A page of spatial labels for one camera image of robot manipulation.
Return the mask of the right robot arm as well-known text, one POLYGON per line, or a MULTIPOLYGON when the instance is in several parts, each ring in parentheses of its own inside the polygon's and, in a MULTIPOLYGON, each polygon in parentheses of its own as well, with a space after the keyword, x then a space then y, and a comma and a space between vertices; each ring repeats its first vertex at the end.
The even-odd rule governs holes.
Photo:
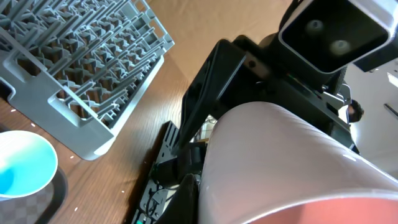
POLYGON ((183 97, 179 150, 217 122, 200 223, 396 223, 397 181, 349 149, 348 125, 276 52, 218 41, 183 97))

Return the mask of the light blue cup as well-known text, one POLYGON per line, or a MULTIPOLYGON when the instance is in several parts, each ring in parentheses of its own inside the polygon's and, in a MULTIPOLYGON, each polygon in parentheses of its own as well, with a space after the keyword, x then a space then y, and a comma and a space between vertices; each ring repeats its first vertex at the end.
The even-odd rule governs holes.
POLYGON ((1 200, 30 196, 46 187, 58 169, 52 144, 39 134, 1 133, 1 200))

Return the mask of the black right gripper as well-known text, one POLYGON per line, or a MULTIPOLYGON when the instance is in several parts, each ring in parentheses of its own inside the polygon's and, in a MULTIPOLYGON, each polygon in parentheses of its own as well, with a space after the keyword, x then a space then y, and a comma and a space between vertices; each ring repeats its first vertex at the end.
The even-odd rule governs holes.
POLYGON ((290 59, 275 35, 268 44, 255 44, 245 35, 217 42, 182 98, 181 128, 174 154, 184 150, 208 116, 220 119, 232 108, 255 101, 279 105, 358 153, 350 137, 350 122, 359 121, 359 108, 338 121, 332 105, 345 85, 346 67, 335 73, 313 71, 290 59))

